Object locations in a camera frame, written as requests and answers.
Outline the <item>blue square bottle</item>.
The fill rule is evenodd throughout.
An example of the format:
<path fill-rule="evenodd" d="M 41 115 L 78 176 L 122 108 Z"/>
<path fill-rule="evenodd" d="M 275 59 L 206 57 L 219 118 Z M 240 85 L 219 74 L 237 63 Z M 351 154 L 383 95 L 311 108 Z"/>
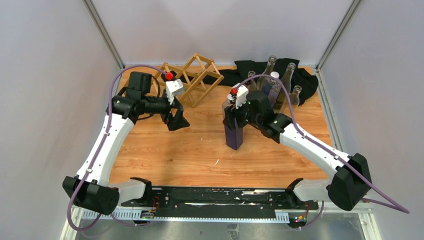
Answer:
<path fill-rule="evenodd" d="M 222 104 L 222 114 L 224 113 L 223 108 L 233 105 L 235 101 L 232 99 L 232 95 L 228 94 L 226 100 Z M 243 144 L 244 134 L 243 128 L 237 128 L 235 131 L 231 131 L 224 125 L 225 141 L 226 145 L 233 150 L 238 150 Z"/>
<path fill-rule="evenodd" d="M 271 77 L 265 78 L 265 82 L 262 85 L 262 91 L 267 95 L 270 105 L 273 107 L 281 90 L 281 85 L 278 81 L 273 79 L 280 79 L 278 72 L 273 71 L 270 73 L 270 76 Z"/>

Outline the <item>small clear bottle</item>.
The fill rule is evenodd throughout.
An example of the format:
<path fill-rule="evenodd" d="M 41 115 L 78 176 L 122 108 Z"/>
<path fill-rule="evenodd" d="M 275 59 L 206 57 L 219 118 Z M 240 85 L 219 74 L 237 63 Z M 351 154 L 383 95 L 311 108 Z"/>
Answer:
<path fill-rule="evenodd" d="M 248 78 L 251 78 L 252 76 L 255 76 L 255 75 L 256 75 L 256 72 L 255 72 L 255 71 L 253 71 L 253 70 L 250 70 L 250 71 L 247 73 L 247 77 L 248 77 Z M 249 93 L 256 91 L 256 90 L 257 90 L 256 79 L 255 79 L 255 78 L 250 79 L 249 81 L 247 81 L 247 82 L 245 83 L 245 86 L 246 86 L 246 88 L 248 89 L 248 92 L 249 92 Z"/>

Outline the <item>wooden wine rack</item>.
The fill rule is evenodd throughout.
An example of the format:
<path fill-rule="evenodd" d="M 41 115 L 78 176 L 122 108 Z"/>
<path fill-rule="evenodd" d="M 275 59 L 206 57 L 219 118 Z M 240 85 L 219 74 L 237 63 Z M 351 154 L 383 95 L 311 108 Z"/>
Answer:
<path fill-rule="evenodd" d="M 159 69 L 174 73 L 175 78 L 184 81 L 185 92 L 179 96 L 179 100 L 190 101 L 192 108 L 196 108 L 224 79 L 215 61 L 197 52 L 183 66 L 164 62 Z"/>

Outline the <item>clear bottle pale label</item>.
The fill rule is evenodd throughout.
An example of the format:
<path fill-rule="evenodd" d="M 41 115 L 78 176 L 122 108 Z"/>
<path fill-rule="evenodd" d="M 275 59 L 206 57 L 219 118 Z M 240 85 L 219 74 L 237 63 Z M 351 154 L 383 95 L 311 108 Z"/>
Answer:
<path fill-rule="evenodd" d="M 291 83 L 292 83 L 292 76 L 294 73 L 294 70 L 296 69 L 296 64 L 294 62 L 290 62 L 287 65 L 286 71 L 282 78 L 280 79 L 283 87 L 281 87 L 277 99 L 275 101 L 275 104 L 273 106 L 274 113 L 282 113 L 286 106 L 288 105 L 287 97 L 285 94 L 285 91 L 290 94 L 291 93 Z"/>

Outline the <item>clear bottle black gold label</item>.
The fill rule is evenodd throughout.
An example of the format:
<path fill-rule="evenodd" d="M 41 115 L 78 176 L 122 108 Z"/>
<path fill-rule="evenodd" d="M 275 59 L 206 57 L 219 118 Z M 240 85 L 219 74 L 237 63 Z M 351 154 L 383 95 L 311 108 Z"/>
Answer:
<path fill-rule="evenodd" d="M 275 63 L 277 61 L 277 57 L 275 55 L 271 55 L 268 58 L 268 62 L 265 70 L 263 71 L 263 76 L 260 76 L 256 83 L 256 89 L 262 91 L 264 94 L 268 95 L 272 85 L 270 83 L 270 78 L 265 75 L 271 75 L 274 70 Z"/>

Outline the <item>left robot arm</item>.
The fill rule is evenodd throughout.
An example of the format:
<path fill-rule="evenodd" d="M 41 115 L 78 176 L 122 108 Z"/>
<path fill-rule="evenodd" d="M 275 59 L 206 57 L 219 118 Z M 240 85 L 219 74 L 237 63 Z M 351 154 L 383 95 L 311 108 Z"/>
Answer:
<path fill-rule="evenodd" d="M 182 81 L 169 72 L 165 75 L 162 95 L 150 96 L 152 78 L 149 73 L 133 71 L 128 85 L 112 97 L 111 107 L 106 110 L 102 130 L 89 156 L 75 176 L 63 180 L 62 187 L 70 197 L 70 206 L 109 215 L 128 201 L 146 207 L 155 199 L 152 183 L 147 179 L 131 177 L 127 182 L 110 183 L 118 153 L 141 115 L 160 115 L 169 131 L 190 126 L 177 99 L 185 91 Z"/>

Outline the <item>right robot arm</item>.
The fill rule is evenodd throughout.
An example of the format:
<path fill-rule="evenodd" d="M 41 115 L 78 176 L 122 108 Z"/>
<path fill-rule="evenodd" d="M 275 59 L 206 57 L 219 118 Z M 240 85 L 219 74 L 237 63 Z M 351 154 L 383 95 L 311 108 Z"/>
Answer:
<path fill-rule="evenodd" d="M 307 201 L 331 201 L 351 211 L 369 192 L 372 183 L 367 159 L 332 148 L 306 132 L 283 113 L 274 113 L 268 97 L 260 92 L 228 94 L 222 104 L 223 124 L 230 130 L 251 125 L 278 144 L 289 147 L 318 166 L 327 179 L 295 179 L 286 189 L 285 201 L 298 209 Z"/>

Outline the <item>black cloth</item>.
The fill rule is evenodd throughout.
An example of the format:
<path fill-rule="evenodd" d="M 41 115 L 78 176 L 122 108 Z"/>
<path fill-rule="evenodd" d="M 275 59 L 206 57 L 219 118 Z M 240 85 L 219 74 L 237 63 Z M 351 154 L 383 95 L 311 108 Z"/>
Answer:
<path fill-rule="evenodd" d="M 299 60 L 292 58 L 278 58 L 273 70 L 282 76 L 289 63 L 297 65 L 299 62 Z M 223 80 L 219 83 L 221 86 L 232 87 L 242 82 L 248 77 L 249 71 L 254 71 L 256 74 L 262 74 L 267 66 L 267 62 L 265 61 L 236 60 L 234 63 L 236 69 L 223 69 L 220 71 L 220 74 L 224 76 Z M 311 75 L 306 69 L 296 68 L 294 70 L 291 78 L 291 89 L 295 86 L 300 86 L 302 88 L 299 94 L 300 106 L 315 94 L 318 85 L 318 78 L 315 75 Z"/>

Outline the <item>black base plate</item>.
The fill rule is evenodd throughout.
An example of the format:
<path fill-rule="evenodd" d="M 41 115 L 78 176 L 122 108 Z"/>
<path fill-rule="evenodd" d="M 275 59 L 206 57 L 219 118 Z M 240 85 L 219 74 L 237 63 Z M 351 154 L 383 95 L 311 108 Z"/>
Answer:
<path fill-rule="evenodd" d="M 158 219 L 253 220 L 285 222 L 283 213 L 317 210 L 316 201 L 301 203 L 283 188 L 154 186 L 150 199 L 133 199 L 123 207 L 155 211 Z"/>

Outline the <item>aluminium rail frame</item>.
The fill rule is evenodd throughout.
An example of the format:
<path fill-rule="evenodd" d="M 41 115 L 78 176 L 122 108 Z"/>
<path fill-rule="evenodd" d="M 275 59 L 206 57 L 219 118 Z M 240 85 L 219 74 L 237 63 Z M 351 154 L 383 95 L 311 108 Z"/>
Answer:
<path fill-rule="evenodd" d="M 295 202 L 284 188 L 154 186 L 147 197 L 106 211 L 73 206 L 60 238 L 379 240 L 370 205 L 345 211 L 332 202 Z"/>

